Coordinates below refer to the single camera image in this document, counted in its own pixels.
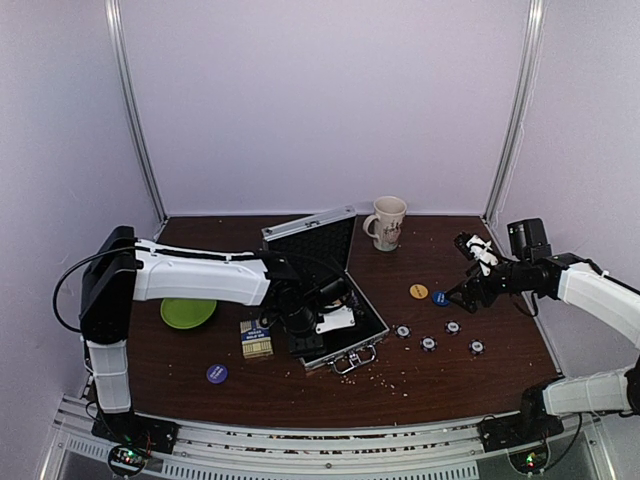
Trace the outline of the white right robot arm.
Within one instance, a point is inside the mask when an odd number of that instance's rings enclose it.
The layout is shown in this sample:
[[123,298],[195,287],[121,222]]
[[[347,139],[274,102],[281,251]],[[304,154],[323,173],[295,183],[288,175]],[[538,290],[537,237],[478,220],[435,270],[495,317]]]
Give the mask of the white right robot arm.
[[[549,298],[594,318],[639,343],[639,292],[610,276],[594,261],[573,253],[554,253],[539,219],[509,227],[511,258],[500,255],[491,241],[460,233],[456,248],[471,268],[446,297],[474,313],[491,306],[499,296],[528,293]],[[566,414],[639,413],[639,365],[534,386],[522,395],[512,430],[519,440],[535,440],[551,423]]]

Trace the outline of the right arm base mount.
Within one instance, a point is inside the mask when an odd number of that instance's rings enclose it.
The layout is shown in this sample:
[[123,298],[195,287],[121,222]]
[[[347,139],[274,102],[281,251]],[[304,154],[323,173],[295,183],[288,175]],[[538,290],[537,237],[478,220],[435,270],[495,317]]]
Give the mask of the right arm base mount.
[[540,443],[564,432],[563,423],[558,417],[544,416],[533,423],[527,423],[521,413],[504,417],[488,415],[477,427],[485,452]]

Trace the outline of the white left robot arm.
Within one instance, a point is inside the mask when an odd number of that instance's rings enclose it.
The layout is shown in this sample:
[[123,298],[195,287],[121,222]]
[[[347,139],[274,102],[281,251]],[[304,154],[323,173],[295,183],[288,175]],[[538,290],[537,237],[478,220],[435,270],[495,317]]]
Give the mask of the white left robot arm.
[[116,227],[97,253],[69,267],[81,270],[79,324],[106,429],[123,444],[144,424],[132,413],[127,339],[132,305],[156,299],[215,300],[259,307],[283,324],[302,356],[325,334],[356,324],[349,304],[355,286],[346,272],[298,253],[194,250],[139,239]]

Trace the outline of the blue small blind button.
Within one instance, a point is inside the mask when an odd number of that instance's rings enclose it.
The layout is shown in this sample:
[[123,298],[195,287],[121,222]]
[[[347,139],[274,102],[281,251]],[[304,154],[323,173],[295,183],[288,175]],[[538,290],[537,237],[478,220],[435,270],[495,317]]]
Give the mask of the blue small blind button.
[[444,291],[435,291],[432,294],[432,301],[435,305],[440,307],[446,307],[450,304],[450,301]]

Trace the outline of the yellow big blind button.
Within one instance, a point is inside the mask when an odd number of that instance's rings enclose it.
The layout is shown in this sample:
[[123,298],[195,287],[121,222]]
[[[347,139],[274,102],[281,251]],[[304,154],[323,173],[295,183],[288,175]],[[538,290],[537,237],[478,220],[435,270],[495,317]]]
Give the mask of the yellow big blind button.
[[409,294],[414,299],[422,300],[429,296],[429,290],[425,285],[416,283],[410,286]]

